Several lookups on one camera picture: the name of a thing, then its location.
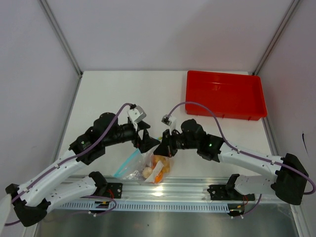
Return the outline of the yellow food pieces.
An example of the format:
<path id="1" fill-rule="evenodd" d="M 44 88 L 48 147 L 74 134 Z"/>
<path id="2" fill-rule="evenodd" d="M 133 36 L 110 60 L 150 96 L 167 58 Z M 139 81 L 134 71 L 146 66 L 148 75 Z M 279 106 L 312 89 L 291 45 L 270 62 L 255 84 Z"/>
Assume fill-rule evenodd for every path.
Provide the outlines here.
<path id="1" fill-rule="evenodd" d="M 170 172 L 170 168 L 171 168 L 170 160 L 169 160 L 168 157 L 164 157 L 164 156 L 153 155 L 153 158 L 152 158 L 152 169 L 154 169 L 156 167 L 156 165 L 157 165 L 157 163 L 159 161 L 163 165 L 162 172 L 163 173 L 169 173 Z"/>

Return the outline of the clear zip top bag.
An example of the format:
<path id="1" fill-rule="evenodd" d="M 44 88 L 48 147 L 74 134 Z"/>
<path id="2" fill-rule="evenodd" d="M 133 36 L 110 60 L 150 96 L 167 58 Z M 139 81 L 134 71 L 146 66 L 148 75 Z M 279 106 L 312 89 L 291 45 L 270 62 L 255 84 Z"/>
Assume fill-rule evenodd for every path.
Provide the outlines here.
<path id="1" fill-rule="evenodd" d="M 115 172 L 113 177 L 121 179 L 121 180 L 133 180 L 137 181 L 139 183 L 154 183 L 155 177 L 162 173 L 162 163 L 159 161 L 156 165 L 156 167 L 153 169 L 152 174 L 148 179 L 145 179 L 142 176 L 142 171 L 145 167 L 151 167 L 152 168 L 152 158 L 154 155 L 154 150 L 157 148 L 157 146 L 151 148 L 149 151 L 145 153 L 141 153 L 139 149 L 136 149 L 129 158 L 126 159 L 126 161 L 118 168 L 118 170 Z M 174 161 L 172 158 L 169 158 L 171 169 L 173 167 Z M 169 173 L 163 174 L 163 179 L 166 178 Z"/>

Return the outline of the white garlic piece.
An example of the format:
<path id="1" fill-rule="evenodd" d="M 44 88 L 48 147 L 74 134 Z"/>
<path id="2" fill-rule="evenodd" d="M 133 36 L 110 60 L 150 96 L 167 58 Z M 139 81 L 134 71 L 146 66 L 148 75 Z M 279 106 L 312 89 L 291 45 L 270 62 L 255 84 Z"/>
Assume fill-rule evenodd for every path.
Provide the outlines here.
<path id="1" fill-rule="evenodd" d="M 152 174 L 153 169 L 151 167 L 145 167 L 142 171 L 142 176 L 145 179 L 148 179 L 150 177 L 150 175 Z"/>

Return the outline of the orange fruit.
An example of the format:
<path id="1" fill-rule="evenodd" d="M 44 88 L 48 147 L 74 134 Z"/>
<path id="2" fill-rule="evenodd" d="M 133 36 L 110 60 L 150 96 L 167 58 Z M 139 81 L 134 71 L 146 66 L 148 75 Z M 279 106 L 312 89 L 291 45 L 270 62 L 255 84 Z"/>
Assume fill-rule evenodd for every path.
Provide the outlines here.
<path id="1" fill-rule="evenodd" d="M 160 183 L 162 180 L 163 180 L 163 173 L 159 173 L 159 174 L 155 177 L 154 183 L 155 183 L 155 184 Z"/>

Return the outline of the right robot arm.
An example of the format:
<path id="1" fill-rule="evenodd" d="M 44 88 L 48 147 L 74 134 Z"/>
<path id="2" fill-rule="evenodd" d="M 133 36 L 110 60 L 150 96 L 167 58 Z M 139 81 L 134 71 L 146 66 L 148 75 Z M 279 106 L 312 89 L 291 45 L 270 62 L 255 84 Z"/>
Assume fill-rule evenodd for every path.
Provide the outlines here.
<path id="1" fill-rule="evenodd" d="M 183 122 L 181 131 L 165 130 L 154 154 L 173 157 L 178 150 L 196 150 L 207 161 L 233 164 L 255 172 L 255 176 L 233 174 L 229 178 L 225 192 L 231 199 L 248 194 L 274 194 L 288 204 L 302 202 L 309 175 L 293 154 L 264 156 L 243 151 L 222 137 L 206 133 L 194 119 Z"/>

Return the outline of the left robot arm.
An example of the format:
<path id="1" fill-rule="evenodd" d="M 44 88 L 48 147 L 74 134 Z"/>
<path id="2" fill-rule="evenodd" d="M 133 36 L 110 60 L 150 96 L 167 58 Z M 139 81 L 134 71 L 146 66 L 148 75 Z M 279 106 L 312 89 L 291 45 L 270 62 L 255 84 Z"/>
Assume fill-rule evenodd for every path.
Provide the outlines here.
<path id="1" fill-rule="evenodd" d="M 149 128 L 150 125 L 141 118 L 129 118 L 127 123 L 120 125 L 117 115 L 103 113 L 58 160 L 39 175 L 24 184 L 6 187 L 18 222 L 25 227 L 32 226 L 43 220 L 54 208 L 77 198 L 108 198 L 108 182 L 99 171 L 93 171 L 69 185 L 62 183 L 103 156 L 106 147 L 131 142 L 141 153 L 148 152 L 159 145 L 159 140 L 149 135 Z"/>

